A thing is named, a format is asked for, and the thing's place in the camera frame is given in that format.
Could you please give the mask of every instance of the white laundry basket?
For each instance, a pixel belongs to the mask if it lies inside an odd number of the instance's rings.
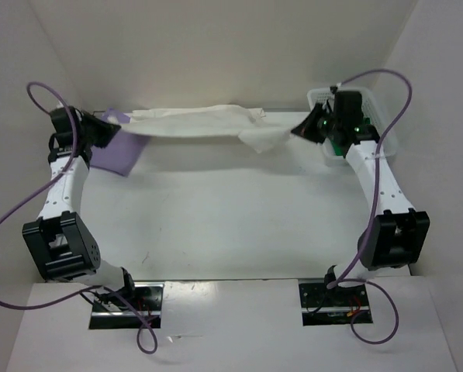
[[[378,133],[381,135],[388,127],[390,120],[386,109],[377,103],[372,92],[367,88],[354,86],[340,87],[339,90],[359,91],[362,93],[362,112],[364,113],[364,117],[371,119],[371,124],[376,127]],[[324,103],[328,98],[334,98],[334,96],[331,94],[329,88],[319,88],[310,90],[309,93],[307,93],[307,98],[309,99],[309,106],[312,110],[317,102]],[[334,153],[333,146],[331,146],[331,142],[329,140],[324,141],[322,148],[324,161],[328,167],[347,165],[347,162],[343,157]],[[390,159],[395,156],[397,149],[398,140],[396,139],[395,133],[390,131],[385,139],[383,147],[386,158]]]

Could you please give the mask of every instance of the gray wall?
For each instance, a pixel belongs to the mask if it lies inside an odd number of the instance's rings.
[[[30,2],[90,109],[305,109],[383,65],[415,0]]]
[[[50,120],[26,95],[26,82],[44,81],[71,102],[78,95],[27,2],[0,2],[0,216],[49,179],[47,141]],[[55,100],[38,92],[53,108]],[[20,235],[34,219],[40,201],[32,202],[0,229],[0,298],[27,302],[36,269]],[[0,371],[4,371],[22,313],[0,308]]]
[[[399,183],[430,214],[414,271],[430,278],[438,315],[463,372],[463,0],[420,0],[388,67],[413,82],[414,99],[396,127]],[[381,76],[375,93],[396,113],[402,84]]]

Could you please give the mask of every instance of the purple cloth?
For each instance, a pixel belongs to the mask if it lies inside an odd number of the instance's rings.
[[[108,109],[104,112],[101,119],[108,121],[108,117],[114,115],[119,124],[127,124],[130,122],[130,117],[117,112],[113,109]],[[147,145],[149,137],[139,136],[124,132],[122,129],[114,136],[111,143],[105,149],[93,148],[91,166],[104,171],[117,173],[127,177],[135,166],[141,152]]]

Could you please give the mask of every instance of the folded fabric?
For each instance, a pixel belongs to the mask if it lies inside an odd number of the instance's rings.
[[[112,109],[105,111],[101,119],[114,124],[127,124],[130,122],[128,115]],[[138,136],[121,129],[105,149],[93,148],[90,164],[92,167],[127,177],[138,161],[148,140],[149,137],[147,136]]]
[[[291,129],[265,122],[262,108],[246,109],[237,105],[154,108],[128,115],[130,124],[123,125],[128,133],[177,138],[235,136],[258,153],[286,141]]]

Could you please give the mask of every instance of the white cloth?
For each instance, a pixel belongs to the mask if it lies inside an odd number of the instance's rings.
[[[289,138],[291,128],[265,122],[262,108],[237,105],[203,108],[153,108],[128,114],[123,130],[144,136],[214,137],[235,136],[258,153],[270,150]]]

